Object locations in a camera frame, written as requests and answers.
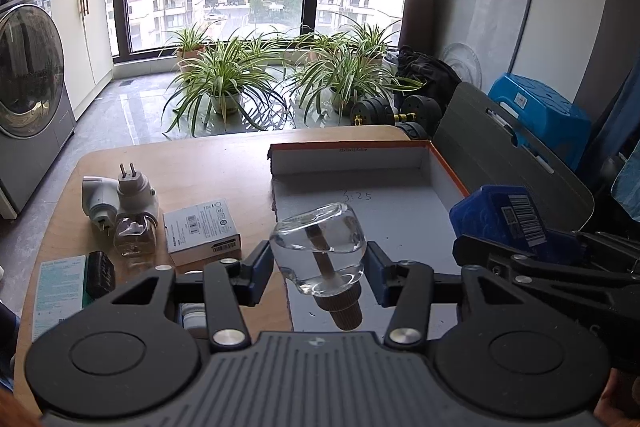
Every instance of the blue box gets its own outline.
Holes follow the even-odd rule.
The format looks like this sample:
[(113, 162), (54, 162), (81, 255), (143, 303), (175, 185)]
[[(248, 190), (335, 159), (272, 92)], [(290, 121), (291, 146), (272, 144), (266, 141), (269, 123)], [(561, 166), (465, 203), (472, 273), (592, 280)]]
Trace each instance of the blue box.
[(456, 237), (488, 239), (543, 263), (574, 264), (584, 256), (573, 234), (545, 228), (525, 187), (483, 185), (451, 208), (449, 220)]
[[(511, 73), (494, 82), (489, 98), (518, 118), (571, 170), (577, 169), (591, 134), (591, 121), (583, 110), (546, 84)], [(520, 135), (518, 144), (529, 145)]]

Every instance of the black bag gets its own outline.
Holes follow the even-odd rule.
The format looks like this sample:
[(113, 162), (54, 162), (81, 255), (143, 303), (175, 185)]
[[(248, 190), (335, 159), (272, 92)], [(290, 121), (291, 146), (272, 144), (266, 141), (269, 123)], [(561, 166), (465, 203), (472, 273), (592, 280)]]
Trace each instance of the black bag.
[(410, 46), (402, 46), (398, 50), (398, 73), (396, 76), (403, 76), (412, 80), (419, 80), (424, 85), (415, 91), (396, 92), (394, 94), (394, 105), (400, 110), (402, 102), (412, 94), (428, 96), (433, 98), (440, 105), (444, 114), (447, 105), (451, 101), (453, 92), (462, 82), (451, 66), (445, 64), (431, 55), (414, 52)]

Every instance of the washing machine door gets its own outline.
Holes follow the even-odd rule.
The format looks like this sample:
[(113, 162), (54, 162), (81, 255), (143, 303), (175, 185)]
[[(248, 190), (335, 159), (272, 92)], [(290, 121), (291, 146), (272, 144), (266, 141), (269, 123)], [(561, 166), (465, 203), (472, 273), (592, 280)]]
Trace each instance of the washing machine door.
[(62, 42), (49, 14), (30, 4), (0, 20), (0, 131), (13, 138), (40, 133), (64, 89)]

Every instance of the wooden table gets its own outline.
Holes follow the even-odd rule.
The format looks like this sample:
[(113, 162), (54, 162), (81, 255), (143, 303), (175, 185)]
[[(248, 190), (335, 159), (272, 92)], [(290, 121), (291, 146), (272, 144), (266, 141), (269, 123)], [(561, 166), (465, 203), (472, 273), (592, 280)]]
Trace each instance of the wooden table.
[[(93, 250), (110, 251), (109, 241), (82, 213), (82, 177), (116, 178), (120, 163), (133, 162), (158, 192), (162, 211), (224, 197), (241, 235), (242, 254), (249, 255), (269, 237), (275, 224), (271, 210), (271, 173), (267, 160), (270, 144), (282, 142), (406, 140), (399, 129), (389, 126), (306, 128), (256, 132), (152, 143), (97, 151), (84, 156), (66, 182), (49, 221), (36, 258), (24, 301), (15, 362), (15, 397), (36, 414), (40, 411), (24, 380), (24, 357), (31, 345), (31, 323), (38, 270), (42, 261), (52, 261)], [(120, 256), (110, 252), (118, 283), (130, 275)], [(156, 264), (172, 264), (164, 233), (159, 233)], [(179, 271), (201, 268), (204, 263), (180, 266)], [(255, 339), (260, 331), (291, 329), (284, 280), (276, 272), (255, 308), (242, 309)]]

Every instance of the tiled floor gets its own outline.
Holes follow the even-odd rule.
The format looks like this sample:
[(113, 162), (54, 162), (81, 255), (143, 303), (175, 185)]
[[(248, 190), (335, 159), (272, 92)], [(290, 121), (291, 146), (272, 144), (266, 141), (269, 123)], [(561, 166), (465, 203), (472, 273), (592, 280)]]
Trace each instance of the tiled floor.
[[(179, 130), (174, 128), (169, 133), (163, 133), (171, 122), (171, 110), (165, 112), (164, 119), (162, 112), (173, 92), (167, 91), (173, 77), (174, 73), (161, 73), (115, 80), (109, 84), (79, 119), (75, 134), (66, 143), (20, 216), (14, 221), (0, 219), (0, 266), (4, 268), (4, 278), (0, 281), (0, 300), (14, 312), (22, 312), (40, 242), (62, 189), (82, 156), (101, 149), (191, 138), (185, 124)], [(251, 113), (248, 103), (244, 107)], [(322, 107), (327, 116), (319, 119), (310, 113), (306, 125), (337, 124), (337, 115), (331, 111), (327, 100)], [(280, 110), (270, 118), (263, 118), (263, 121), (268, 120), (266, 127), (271, 129), (304, 126), (299, 113), (296, 111), (292, 117), (289, 112)], [(222, 118), (217, 117), (206, 129), (202, 124), (198, 125), (196, 136), (248, 130), (254, 129), (240, 115), (230, 118), (226, 130)]]

